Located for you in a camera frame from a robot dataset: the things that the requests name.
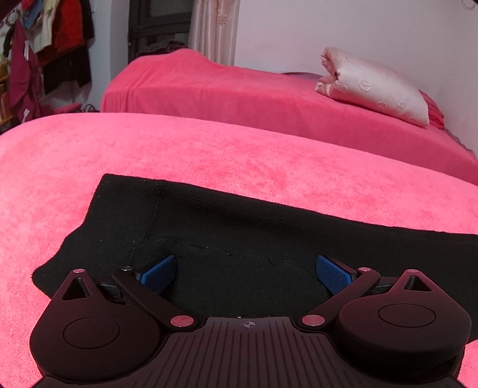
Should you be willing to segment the black pants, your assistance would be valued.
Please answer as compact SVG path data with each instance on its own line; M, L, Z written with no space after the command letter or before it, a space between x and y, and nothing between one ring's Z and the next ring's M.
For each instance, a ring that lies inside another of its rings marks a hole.
M69 272L105 279L173 256L167 300L200 316L302 315L327 299L317 257L385 276L422 271L477 316L477 237L350 221L190 184L104 175L83 224L32 274L53 296Z

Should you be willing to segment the near pink bed cover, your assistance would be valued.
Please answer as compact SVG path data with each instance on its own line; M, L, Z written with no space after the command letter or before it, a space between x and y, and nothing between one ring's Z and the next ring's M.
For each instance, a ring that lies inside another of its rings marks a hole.
M477 187L304 137L171 116L48 116L1 136L1 383L40 374L29 336L49 299L32 272L85 218L106 173L167 179L384 226L477 232Z

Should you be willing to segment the pink bed cover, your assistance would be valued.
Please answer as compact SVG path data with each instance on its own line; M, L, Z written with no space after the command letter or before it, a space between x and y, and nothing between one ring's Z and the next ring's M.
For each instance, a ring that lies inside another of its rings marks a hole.
M316 92L297 75L209 61L187 49L139 57L107 86L102 112L196 118L306 137L477 183L477 157L445 130L421 128Z
M304 137L171 116L48 116L1 136L1 383L40 374L29 336L49 299L32 272L85 218L106 173L167 179L384 226L477 232L477 187Z

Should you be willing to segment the folded pink blanket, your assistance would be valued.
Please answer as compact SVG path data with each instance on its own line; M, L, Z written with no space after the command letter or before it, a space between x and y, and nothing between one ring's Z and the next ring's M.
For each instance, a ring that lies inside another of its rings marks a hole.
M422 97L424 98L428 106L429 123L432 126L436 127L437 129L444 130L446 128L444 113L439 108L437 103L431 97L429 97L426 93L420 90L420 94L422 95Z

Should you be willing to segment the cream folded quilt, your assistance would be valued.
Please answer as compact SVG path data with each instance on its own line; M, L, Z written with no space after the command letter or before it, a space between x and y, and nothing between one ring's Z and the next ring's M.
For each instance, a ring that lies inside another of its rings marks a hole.
M327 75L315 91L420 127L429 125L429 108L415 85L385 65L326 47L321 55Z

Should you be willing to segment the far pink bed cover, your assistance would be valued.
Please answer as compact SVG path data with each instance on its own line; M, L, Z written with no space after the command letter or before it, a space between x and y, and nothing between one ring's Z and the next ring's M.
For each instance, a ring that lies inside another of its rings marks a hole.
M316 92L297 75L209 61L187 49L139 57L107 86L102 112L196 118L306 137L477 183L477 157L445 130L421 128Z

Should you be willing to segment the hanging red clothes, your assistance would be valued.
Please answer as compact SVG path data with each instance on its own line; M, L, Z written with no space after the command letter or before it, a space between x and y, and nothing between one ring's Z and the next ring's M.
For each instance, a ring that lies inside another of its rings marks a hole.
M20 124L54 114L41 97L62 84L91 83L95 32L89 1L2 1L2 23L10 13L15 21L1 38L1 63L10 66L9 110Z

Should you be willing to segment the pink floral curtain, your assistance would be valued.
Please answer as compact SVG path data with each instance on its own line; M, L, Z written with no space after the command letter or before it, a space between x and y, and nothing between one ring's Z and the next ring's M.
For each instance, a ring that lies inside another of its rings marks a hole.
M233 65L239 7L239 0L195 0L188 48L215 63Z

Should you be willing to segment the dark window frame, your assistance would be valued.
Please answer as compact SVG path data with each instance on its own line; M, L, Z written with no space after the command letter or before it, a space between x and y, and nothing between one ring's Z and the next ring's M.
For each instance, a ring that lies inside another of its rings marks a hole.
M186 48L193 6L193 0L130 1L128 62Z

